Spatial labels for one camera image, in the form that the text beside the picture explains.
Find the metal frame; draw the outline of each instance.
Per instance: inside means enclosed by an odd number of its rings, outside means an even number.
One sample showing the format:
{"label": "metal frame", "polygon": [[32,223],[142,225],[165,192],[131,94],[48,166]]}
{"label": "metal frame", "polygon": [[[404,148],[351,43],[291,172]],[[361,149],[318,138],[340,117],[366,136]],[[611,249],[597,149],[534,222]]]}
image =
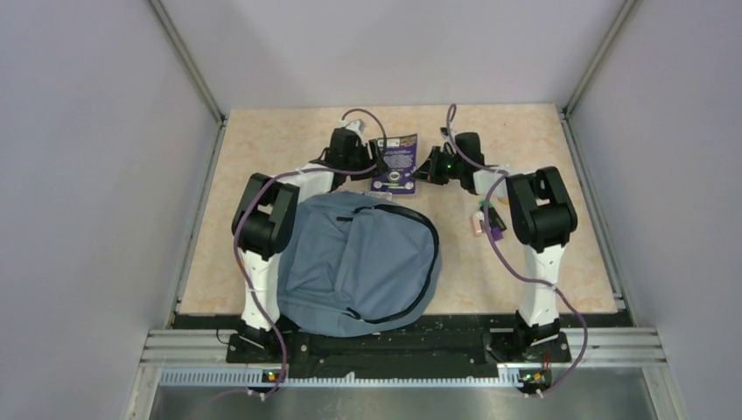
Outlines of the metal frame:
{"label": "metal frame", "polygon": [[[200,230],[207,197],[211,188],[216,162],[221,149],[221,143],[226,131],[226,117],[210,92],[206,81],[196,67],[193,57],[188,52],[183,39],[170,19],[160,0],[146,0],[154,16],[164,30],[184,71],[196,88],[200,99],[206,104],[214,119],[221,124],[218,136],[214,143],[213,153],[209,162],[206,179],[202,187],[198,208],[192,224],[192,234],[185,251],[181,270],[178,276],[178,289],[172,304],[173,314],[182,298],[187,275],[193,259],[193,251]],[[593,227],[598,237],[598,245],[604,258],[606,269],[614,296],[620,310],[631,307],[624,302],[626,291],[620,281],[620,267],[613,253],[609,229],[605,216],[599,205],[597,194],[592,183],[590,173],[584,163],[580,143],[571,125],[571,117],[590,86],[592,79],[599,71],[607,54],[613,48],[616,39],[625,28],[627,20],[634,14],[641,0],[626,0],[613,21],[603,42],[596,51],[590,65],[577,84],[567,106],[560,112],[564,136],[577,170],[577,176],[582,186],[588,211],[592,218]],[[564,328],[567,340],[572,348],[578,348],[583,341],[582,330],[578,328]],[[150,332],[136,373],[135,383],[129,397],[126,412],[127,419],[148,418],[155,404],[156,393],[160,381],[168,386],[253,386],[262,384],[259,373],[264,368],[276,368],[273,365],[239,365],[227,364],[227,342],[232,330],[153,330]],[[675,388],[669,372],[667,359],[662,349],[662,343],[654,328],[590,328],[588,351],[578,368],[642,368],[649,396],[656,415],[660,420],[686,418],[682,402]],[[554,368],[565,368],[567,364],[553,364]],[[349,375],[330,381],[293,380],[289,374],[286,386],[294,387],[394,387],[394,386],[431,386],[431,387],[497,387],[513,386],[515,373],[518,369],[538,368],[533,363],[501,363],[498,368],[503,374],[500,378],[484,378],[479,380],[462,379],[454,381],[416,381],[411,383],[395,380],[359,380]]]}

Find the gray floor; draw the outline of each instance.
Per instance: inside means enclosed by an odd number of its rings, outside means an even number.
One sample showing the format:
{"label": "gray floor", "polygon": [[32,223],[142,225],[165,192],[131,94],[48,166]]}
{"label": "gray floor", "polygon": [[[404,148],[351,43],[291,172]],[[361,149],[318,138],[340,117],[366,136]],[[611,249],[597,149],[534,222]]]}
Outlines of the gray floor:
{"label": "gray floor", "polygon": [[151,420],[656,419],[639,369],[579,369],[543,400],[505,388],[287,388],[265,403],[234,393],[206,404],[225,389],[159,391]]}

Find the table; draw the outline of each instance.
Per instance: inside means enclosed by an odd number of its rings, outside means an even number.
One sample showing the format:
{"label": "table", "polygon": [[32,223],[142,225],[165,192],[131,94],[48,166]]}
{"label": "table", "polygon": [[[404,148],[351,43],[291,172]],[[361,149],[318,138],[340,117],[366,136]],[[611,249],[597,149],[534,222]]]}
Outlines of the table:
{"label": "table", "polygon": [[[213,183],[206,202],[198,241],[179,313],[242,313],[244,279],[232,252],[230,231],[235,209],[250,175],[286,172],[316,158],[329,144],[347,108],[233,110],[228,118]],[[445,123],[447,106],[370,107],[391,137],[418,134],[417,164],[431,146],[441,144],[438,129]],[[365,138],[381,132],[363,114]],[[560,273],[560,288],[581,312],[617,311],[613,290],[580,189],[564,132],[554,104],[459,106],[454,129],[477,131],[489,165],[510,165],[525,172],[554,165],[577,211],[578,226],[570,238]],[[369,180],[345,183],[348,189],[368,189]],[[481,197],[459,187],[417,183],[413,196],[394,201],[426,214],[435,224],[441,243],[443,267],[436,295],[426,313],[512,313],[518,307],[522,284],[513,278],[491,250],[487,238],[473,234],[471,216]],[[495,201],[508,227],[509,209]],[[523,247],[512,229],[498,242],[505,257],[520,272]],[[567,312],[559,305],[560,312]]]}

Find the white wall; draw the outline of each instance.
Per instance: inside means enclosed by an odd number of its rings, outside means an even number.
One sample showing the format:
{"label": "white wall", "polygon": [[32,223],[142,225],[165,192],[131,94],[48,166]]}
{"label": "white wall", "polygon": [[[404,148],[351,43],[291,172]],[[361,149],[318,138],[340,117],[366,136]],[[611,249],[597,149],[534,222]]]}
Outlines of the white wall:
{"label": "white wall", "polygon": [[220,107],[565,103],[622,0],[164,0]]}
{"label": "white wall", "polygon": [[640,319],[690,418],[739,418],[742,3],[644,2],[576,115]]}
{"label": "white wall", "polygon": [[215,125],[145,2],[0,3],[0,418],[120,418]]}

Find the beige table surface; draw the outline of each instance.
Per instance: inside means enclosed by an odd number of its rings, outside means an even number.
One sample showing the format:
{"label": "beige table surface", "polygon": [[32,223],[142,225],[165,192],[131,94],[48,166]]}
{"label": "beige table surface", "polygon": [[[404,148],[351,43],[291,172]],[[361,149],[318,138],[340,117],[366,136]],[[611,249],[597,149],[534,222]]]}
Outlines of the beige table surface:
{"label": "beige table surface", "polygon": [[[277,174],[304,165],[329,144],[345,108],[234,110],[229,116],[206,210],[199,231],[180,313],[242,313],[244,280],[232,253],[230,226],[242,191],[254,172]],[[446,106],[371,107],[389,136],[418,134],[417,164],[431,146],[441,144],[438,128]],[[365,138],[380,131],[373,120]],[[581,312],[616,312],[585,198],[553,104],[459,106],[454,129],[477,131],[488,164],[510,165],[531,172],[556,166],[577,210],[578,227],[565,251],[560,288]],[[369,181],[342,187],[368,189]],[[464,191],[457,180],[448,185],[417,183],[412,197],[395,202],[426,214],[440,236],[443,267],[436,295],[426,313],[514,312],[523,286],[510,276],[485,236],[473,235],[471,215],[480,197]],[[506,205],[494,203],[510,227]],[[523,247],[512,230],[498,242],[506,258],[523,271]],[[567,312],[560,305],[560,312]]]}

